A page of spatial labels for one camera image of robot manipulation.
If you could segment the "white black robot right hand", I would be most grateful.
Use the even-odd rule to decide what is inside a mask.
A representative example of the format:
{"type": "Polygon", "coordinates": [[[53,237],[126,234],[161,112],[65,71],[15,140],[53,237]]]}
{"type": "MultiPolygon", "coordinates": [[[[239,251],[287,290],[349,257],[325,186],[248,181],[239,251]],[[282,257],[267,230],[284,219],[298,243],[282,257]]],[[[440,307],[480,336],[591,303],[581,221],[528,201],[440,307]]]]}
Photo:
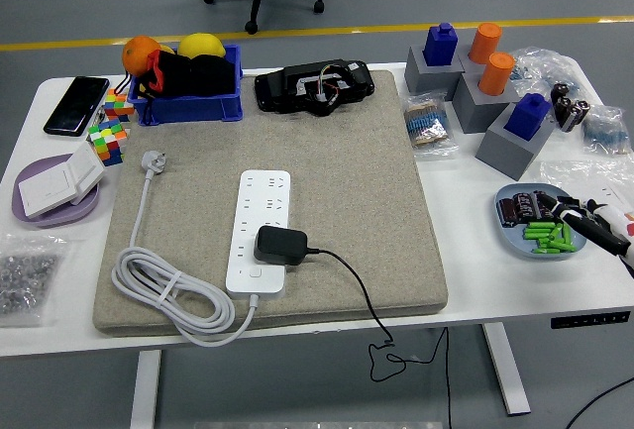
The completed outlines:
{"type": "Polygon", "coordinates": [[[537,194],[537,201],[556,218],[568,224],[588,240],[617,256],[633,275],[633,213],[625,213],[609,204],[599,204],[588,200],[580,211],[567,205],[565,201],[537,194]]]}

